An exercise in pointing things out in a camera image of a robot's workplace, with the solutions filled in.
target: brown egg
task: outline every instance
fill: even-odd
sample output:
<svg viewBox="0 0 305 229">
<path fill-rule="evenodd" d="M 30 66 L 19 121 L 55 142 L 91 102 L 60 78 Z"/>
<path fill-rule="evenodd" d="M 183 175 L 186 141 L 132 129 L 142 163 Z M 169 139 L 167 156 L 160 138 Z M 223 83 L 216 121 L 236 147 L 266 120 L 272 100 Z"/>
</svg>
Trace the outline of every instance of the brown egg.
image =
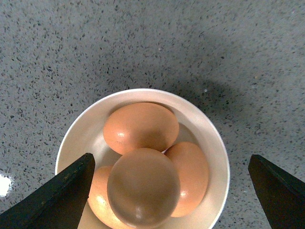
<svg viewBox="0 0 305 229">
<path fill-rule="evenodd" d="M 88 203 L 93 213 L 112 229 L 132 229 L 113 213 L 107 196 L 107 181 L 112 166 L 101 167 L 94 172 Z"/>
<path fill-rule="evenodd" d="M 141 148 L 124 154 L 114 164 L 107 191 L 110 206 L 122 222 L 148 229 L 170 217 L 179 199 L 180 182 L 169 158 Z"/>
<path fill-rule="evenodd" d="M 138 148 L 162 152 L 174 143 L 178 133 L 176 116 L 152 103 L 135 103 L 116 110 L 103 129 L 106 143 L 122 155 Z"/>
<path fill-rule="evenodd" d="M 209 168 L 202 150 L 190 142 L 180 142 L 170 147 L 165 155 L 175 165 L 180 179 L 180 198 L 172 217 L 190 214 L 205 194 Z"/>
</svg>

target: bowl rim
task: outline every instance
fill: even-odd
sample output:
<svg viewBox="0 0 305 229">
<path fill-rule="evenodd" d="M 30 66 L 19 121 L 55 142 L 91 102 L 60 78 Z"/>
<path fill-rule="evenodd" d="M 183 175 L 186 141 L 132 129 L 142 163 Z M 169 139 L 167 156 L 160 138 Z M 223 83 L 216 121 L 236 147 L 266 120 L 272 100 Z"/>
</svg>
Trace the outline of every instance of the bowl rim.
<svg viewBox="0 0 305 229">
<path fill-rule="evenodd" d="M 61 150 L 62 150 L 62 147 L 63 145 L 65 144 L 65 140 L 67 138 L 67 136 L 69 135 L 70 131 L 73 129 L 73 127 L 75 126 L 75 124 L 78 122 L 78 120 L 80 118 L 82 118 L 92 107 L 96 106 L 97 104 L 99 103 L 102 103 L 104 100 L 107 100 L 111 97 L 114 97 L 114 96 L 117 96 L 117 95 L 120 95 L 120 94 L 125 94 L 125 93 L 130 93 L 130 92 L 155 92 L 155 93 L 162 93 L 162 94 L 167 94 L 169 96 L 173 96 L 173 97 L 176 97 L 177 99 L 180 99 L 182 100 L 184 103 L 188 103 L 192 106 L 195 107 L 195 109 L 197 111 L 199 111 L 202 115 L 204 115 L 209 124 L 212 126 L 213 130 L 215 131 L 217 137 L 218 137 L 218 140 L 220 141 L 221 143 L 221 146 L 222 146 L 222 149 L 223 151 L 225 152 L 225 160 L 226 160 L 226 166 L 227 166 L 227 174 L 228 174 L 228 179 L 227 179 L 227 184 L 226 184 L 226 189 L 225 189 L 225 194 L 224 194 L 224 200 L 222 202 L 222 206 L 221 208 L 219 209 L 214 221 L 212 222 L 212 224 L 210 225 L 210 229 L 212 229 L 214 227 L 214 225 L 216 224 L 217 220 L 219 219 L 221 213 L 223 212 L 224 210 L 224 206 L 225 206 L 225 203 L 227 201 L 227 197 L 228 197 L 228 193 L 229 193 L 229 188 L 230 188 L 230 179 L 231 179 L 231 174 L 230 174 L 230 162 L 229 162 L 229 157 L 228 157 L 228 153 L 227 153 L 227 150 L 225 148 L 225 145 L 224 145 L 224 142 L 218 132 L 218 130 L 216 129 L 216 127 L 214 126 L 214 124 L 212 123 L 212 121 L 205 115 L 205 113 L 203 113 L 197 106 L 195 106 L 194 104 L 192 104 L 191 102 L 187 101 L 186 99 L 176 95 L 176 94 L 173 94 L 173 93 L 170 93 L 170 92 L 166 92 L 166 91 L 162 91 L 162 90 L 158 90 L 158 89 L 151 89 L 151 88 L 136 88 L 136 89 L 129 89 L 129 90 L 124 90 L 124 91 L 119 91 L 119 92 L 116 92 L 116 93 L 112 93 L 96 102 L 94 102 L 92 105 L 90 105 L 87 109 L 85 109 L 75 120 L 74 122 L 71 124 L 71 126 L 69 127 L 68 131 L 66 132 L 64 138 L 62 139 L 62 142 L 61 142 L 61 145 L 60 145 L 60 148 L 58 150 L 58 154 L 57 154 L 57 157 L 56 157 L 56 163 L 55 163 L 55 175 L 57 175 L 57 171 L 58 171 L 58 163 L 59 163 L 59 159 L 60 159 L 60 155 L 61 155 Z"/>
</svg>

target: gray countertop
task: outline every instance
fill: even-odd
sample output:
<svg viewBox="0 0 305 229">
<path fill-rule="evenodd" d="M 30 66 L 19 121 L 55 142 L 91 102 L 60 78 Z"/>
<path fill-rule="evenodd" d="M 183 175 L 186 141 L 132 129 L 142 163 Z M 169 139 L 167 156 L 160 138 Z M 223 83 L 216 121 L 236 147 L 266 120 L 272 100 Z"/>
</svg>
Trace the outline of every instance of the gray countertop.
<svg viewBox="0 0 305 229">
<path fill-rule="evenodd" d="M 130 88 L 180 95 L 219 130 L 231 185 L 214 228 L 270 228 L 251 154 L 305 180 L 304 1 L 2 0 L 0 74 L 0 213 L 54 176 L 83 110 Z"/>
</svg>

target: white bowl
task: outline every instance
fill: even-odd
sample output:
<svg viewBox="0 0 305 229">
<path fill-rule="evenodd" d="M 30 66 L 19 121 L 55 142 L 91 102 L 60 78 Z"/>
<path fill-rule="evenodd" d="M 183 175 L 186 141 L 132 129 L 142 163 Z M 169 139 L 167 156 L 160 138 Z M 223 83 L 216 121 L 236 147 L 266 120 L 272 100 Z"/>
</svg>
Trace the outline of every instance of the white bowl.
<svg viewBox="0 0 305 229">
<path fill-rule="evenodd" d="M 191 141 L 204 152 L 210 169 L 206 194 L 185 217 L 170 218 L 160 229 L 211 229 L 218 220 L 230 183 L 229 160 L 224 143 L 212 122 L 196 106 L 172 93 L 154 89 L 133 89 L 111 94 L 87 108 L 66 133 L 56 160 L 58 174 L 85 153 L 92 153 L 96 166 L 113 165 L 121 156 L 104 141 L 102 129 L 109 115 L 118 108 L 136 102 L 153 102 L 170 109 L 178 118 L 180 132 L 176 142 Z M 79 229 L 108 229 L 86 204 Z"/>
</svg>

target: terrazzo surface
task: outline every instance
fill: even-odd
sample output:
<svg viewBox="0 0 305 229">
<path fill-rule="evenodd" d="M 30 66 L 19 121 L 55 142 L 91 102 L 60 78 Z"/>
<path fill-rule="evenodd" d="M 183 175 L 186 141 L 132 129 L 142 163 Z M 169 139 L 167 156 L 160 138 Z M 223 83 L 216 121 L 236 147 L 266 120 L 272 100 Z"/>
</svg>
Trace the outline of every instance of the terrazzo surface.
<svg viewBox="0 0 305 229">
<path fill-rule="evenodd" d="M 180 95 L 220 132 L 214 228 L 269 229 L 247 166 L 260 154 L 305 181 L 305 2 L 0 1 L 0 213 L 54 176 L 83 110 L 132 88 Z"/>
</svg>

